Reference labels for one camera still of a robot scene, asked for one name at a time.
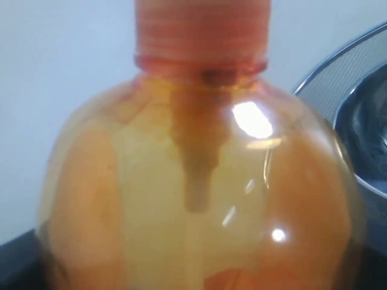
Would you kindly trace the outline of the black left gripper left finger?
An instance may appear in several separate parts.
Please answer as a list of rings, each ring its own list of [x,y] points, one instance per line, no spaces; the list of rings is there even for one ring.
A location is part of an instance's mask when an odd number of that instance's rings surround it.
[[[1,245],[1,290],[48,289],[34,230]]]

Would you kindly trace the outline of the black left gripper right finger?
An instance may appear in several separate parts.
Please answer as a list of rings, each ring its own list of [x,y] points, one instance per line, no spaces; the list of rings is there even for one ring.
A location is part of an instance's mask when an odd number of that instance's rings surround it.
[[[359,289],[386,290],[386,255],[365,248],[362,256]]]

